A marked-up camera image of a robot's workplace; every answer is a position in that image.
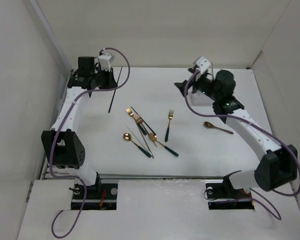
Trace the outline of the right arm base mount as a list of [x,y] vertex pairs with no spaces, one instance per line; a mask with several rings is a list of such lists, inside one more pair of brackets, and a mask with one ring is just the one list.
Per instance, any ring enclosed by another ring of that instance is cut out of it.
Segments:
[[250,199],[251,194],[243,189],[226,189],[221,182],[205,184],[204,197],[208,200],[209,210],[254,210],[255,206]]

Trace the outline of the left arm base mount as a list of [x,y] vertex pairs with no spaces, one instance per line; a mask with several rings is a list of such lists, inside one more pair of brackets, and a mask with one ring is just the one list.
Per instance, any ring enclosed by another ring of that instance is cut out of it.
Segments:
[[[75,183],[70,209],[79,210],[84,199],[84,186],[81,183]],[[94,185],[87,186],[87,193],[83,210],[86,211],[107,211],[117,209],[118,183],[113,181],[104,181],[99,174],[96,175]]]

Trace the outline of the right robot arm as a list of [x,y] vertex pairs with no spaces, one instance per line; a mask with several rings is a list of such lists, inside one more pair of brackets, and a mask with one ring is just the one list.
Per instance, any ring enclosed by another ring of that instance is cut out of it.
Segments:
[[245,109],[244,105],[234,96],[236,82],[234,75],[228,70],[220,70],[209,79],[209,73],[200,73],[191,69],[189,80],[176,82],[184,98],[193,87],[213,100],[214,117],[237,132],[249,145],[259,160],[254,170],[238,170],[223,178],[222,193],[233,197],[240,189],[260,188],[266,192],[276,191],[282,185],[299,179],[299,187],[293,196],[300,193],[300,163],[298,151],[293,145],[286,145],[276,136],[262,129]]

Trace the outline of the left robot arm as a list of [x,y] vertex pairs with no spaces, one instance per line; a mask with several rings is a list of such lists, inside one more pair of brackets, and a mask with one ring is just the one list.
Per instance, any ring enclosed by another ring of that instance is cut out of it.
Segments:
[[49,163],[58,169],[66,169],[70,175],[80,177],[86,184],[84,192],[93,199],[101,195],[102,184],[99,174],[85,161],[86,150],[77,135],[77,129],[92,91],[118,86],[111,66],[113,60],[114,55],[111,53],[78,58],[78,69],[69,75],[59,115],[51,129],[41,134]]

